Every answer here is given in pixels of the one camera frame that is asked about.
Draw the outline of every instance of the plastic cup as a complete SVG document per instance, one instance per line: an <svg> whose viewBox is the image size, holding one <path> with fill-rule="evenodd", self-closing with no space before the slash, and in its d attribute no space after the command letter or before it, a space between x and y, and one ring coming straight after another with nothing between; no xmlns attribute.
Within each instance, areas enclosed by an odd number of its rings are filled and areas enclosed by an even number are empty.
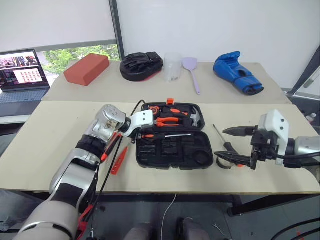
<svg viewBox="0 0 320 240"><path fill-rule="evenodd" d="M177 80L181 73L182 56L177 52L167 52L164 55L163 71L167 82Z"/></svg>

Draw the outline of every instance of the beige tabletop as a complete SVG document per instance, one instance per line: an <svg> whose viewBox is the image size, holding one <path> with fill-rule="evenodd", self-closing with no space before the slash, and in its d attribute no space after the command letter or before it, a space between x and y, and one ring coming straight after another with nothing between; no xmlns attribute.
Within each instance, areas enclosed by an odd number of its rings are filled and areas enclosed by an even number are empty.
<svg viewBox="0 0 320 240"><path fill-rule="evenodd" d="M176 102L195 104L291 104L261 64L242 64L263 84L264 90L261 93L244 95L231 83L215 75L212 62L199 62L194 71L201 92L197 95L192 76L185 69L181 69L180 78L172 82L164 80L163 71L149 80L132 82L122 77L120 62L112 61L88 86L69 83L61 74L42 100L137 103L144 99L150 103L175 98Z"/></svg>
<svg viewBox="0 0 320 240"><path fill-rule="evenodd" d="M112 103L130 114L135 103ZM43 101L0 158L0 189L48 191L55 172L76 146L103 102ZM205 132L213 151L223 151L223 143L212 127L220 130L234 126L254 126L262 114L278 109L290 123L289 137L316 136L304 116L294 105L276 104L199 104ZM242 155L251 152L248 137L224 135ZM258 162L256 170L248 167L221 169L214 163L207 169L159 170L137 164L135 145L118 175L111 175L105 192L129 193L223 193L288 194L319 193L315 177L305 169L275 165L275 161ZM99 171L100 189L111 161Z"/></svg>

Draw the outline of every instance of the laptop keyboard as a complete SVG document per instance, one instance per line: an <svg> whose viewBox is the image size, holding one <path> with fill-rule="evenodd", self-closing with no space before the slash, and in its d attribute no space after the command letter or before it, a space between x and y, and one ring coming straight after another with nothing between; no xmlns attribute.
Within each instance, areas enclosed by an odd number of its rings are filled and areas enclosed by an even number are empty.
<svg viewBox="0 0 320 240"><path fill-rule="evenodd" d="M0 95L0 104L40 101L47 90L3 92Z"/></svg>

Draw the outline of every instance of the hammer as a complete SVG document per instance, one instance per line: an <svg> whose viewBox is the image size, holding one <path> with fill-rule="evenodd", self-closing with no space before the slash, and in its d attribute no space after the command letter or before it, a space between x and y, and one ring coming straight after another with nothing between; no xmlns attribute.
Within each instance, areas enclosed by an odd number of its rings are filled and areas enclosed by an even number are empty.
<svg viewBox="0 0 320 240"><path fill-rule="evenodd" d="M192 126L198 127L198 122L200 120L200 114L195 107L193 107L193 110L195 111L195 114L190 115L190 118L193 120Z"/></svg>

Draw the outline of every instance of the blue boxing glove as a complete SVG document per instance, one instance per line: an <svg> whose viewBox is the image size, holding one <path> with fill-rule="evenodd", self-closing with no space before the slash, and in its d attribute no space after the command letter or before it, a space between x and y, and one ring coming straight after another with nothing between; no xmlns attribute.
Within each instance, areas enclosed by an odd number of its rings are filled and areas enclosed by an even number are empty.
<svg viewBox="0 0 320 240"><path fill-rule="evenodd" d="M234 86L246 95L256 95L264 90L261 82L252 73L238 62L239 51L221 55L213 65L213 71L222 79L234 84Z"/></svg>

